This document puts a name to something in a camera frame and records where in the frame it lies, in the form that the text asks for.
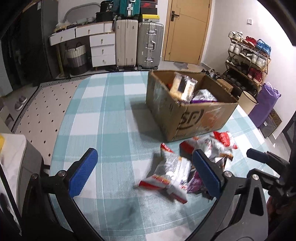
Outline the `person's right hand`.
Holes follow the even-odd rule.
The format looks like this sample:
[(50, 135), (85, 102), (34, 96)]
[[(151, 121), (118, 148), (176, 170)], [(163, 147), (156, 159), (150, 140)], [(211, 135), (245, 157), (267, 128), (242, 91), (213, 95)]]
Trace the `person's right hand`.
[(295, 232), (295, 199), (280, 206), (275, 198), (269, 197), (267, 204), (268, 234)]

